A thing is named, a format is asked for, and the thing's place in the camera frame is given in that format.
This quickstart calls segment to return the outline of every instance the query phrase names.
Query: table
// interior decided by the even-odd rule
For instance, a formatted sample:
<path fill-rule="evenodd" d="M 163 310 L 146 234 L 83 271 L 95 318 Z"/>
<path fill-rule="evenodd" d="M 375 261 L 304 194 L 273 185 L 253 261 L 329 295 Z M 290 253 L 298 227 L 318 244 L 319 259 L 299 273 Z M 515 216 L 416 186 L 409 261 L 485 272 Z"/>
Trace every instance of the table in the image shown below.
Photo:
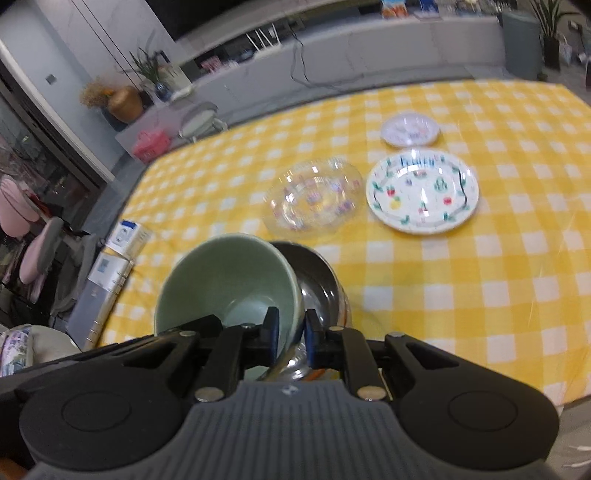
<path fill-rule="evenodd" d="M 100 340 L 152 333 L 159 289 L 188 250 L 223 232 L 271 235 L 264 193 L 290 165 L 341 156 L 366 176 L 395 149 L 388 117 L 435 118 L 434 148 L 473 167 L 474 217 L 417 237 L 362 206 L 304 242 L 335 269 L 367 338 L 392 330 L 526 382 L 562 404 L 591 393 L 591 109 L 567 89 L 452 82 L 369 90 L 250 122 L 150 167 L 122 216 L 154 232 Z"/>

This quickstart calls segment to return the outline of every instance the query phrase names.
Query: screw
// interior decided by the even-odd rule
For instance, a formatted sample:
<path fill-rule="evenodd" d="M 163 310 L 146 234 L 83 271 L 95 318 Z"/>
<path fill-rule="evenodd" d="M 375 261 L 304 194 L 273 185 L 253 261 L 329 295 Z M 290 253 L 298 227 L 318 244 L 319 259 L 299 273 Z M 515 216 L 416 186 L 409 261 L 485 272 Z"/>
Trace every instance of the screw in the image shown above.
<path fill-rule="evenodd" d="M 386 390 L 382 387 L 375 387 L 373 385 L 367 385 L 357 390 L 357 396 L 361 400 L 365 401 L 378 401 L 388 395 Z"/>
<path fill-rule="evenodd" d="M 201 387 L 195 392 L 195 398 L 204 403 L 221 400 L 224 392 L 218 387 Z"/>

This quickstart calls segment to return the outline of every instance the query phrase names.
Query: glass plate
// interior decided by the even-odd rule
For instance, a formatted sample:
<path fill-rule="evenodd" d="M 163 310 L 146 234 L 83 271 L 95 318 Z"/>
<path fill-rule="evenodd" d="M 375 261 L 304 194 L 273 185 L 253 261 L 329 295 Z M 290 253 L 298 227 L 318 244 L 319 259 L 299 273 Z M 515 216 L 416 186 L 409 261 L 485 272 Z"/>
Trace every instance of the glass plate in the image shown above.
<path fill-rule="evenodd" d="M 263 221 L 280 236 L 335 230 L 363 203 L 357 169 L 339 159 L 313 160 L 283 173 L 265 196 Z"/>

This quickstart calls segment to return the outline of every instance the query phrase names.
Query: decorated plate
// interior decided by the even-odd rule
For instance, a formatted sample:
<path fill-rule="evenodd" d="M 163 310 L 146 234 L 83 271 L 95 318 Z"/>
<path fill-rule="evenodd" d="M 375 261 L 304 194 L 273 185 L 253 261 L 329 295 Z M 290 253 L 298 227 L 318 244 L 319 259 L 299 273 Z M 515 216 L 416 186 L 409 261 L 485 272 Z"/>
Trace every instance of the decorated plate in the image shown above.
<path fill-rule="evenodd" d="M 340 158 L 299 163 L 265 196 L 263 221 L 282 238 L 333 231 L 363 203 L 359 171 Z"/>
<path fill-rule="evenodd" d="M 419 147 L 432 144 L 439 135 L 439 125 L 420 113 L 393 116 L 382 125 L 382 138 L 395 147 Z"/>
<path fill-rule="evenodd" d="M 379 162 L 365 193 L 369 207 L 386 225 L 432 235 L 468 220 L 479 188 L 474 173 L 455 155 L 413 148 Z"/>

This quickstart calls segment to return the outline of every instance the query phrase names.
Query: green ceramic bowl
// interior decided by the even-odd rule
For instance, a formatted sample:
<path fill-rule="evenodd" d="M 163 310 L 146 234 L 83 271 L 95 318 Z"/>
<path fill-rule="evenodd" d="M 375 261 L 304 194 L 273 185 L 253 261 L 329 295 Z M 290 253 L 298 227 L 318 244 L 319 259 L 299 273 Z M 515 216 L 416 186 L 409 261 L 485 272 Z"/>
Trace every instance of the green ceramic bowl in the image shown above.
<path fill-rule="evenodd" d="M 165 280 L 154 332 L 210 314 L 225 326 L 260 324 L 270 306 L 279 309 L 282 353 L 304 316 L 296 274 L 270 243 L 241 233 L 221 235 L 191 250 Z"/>

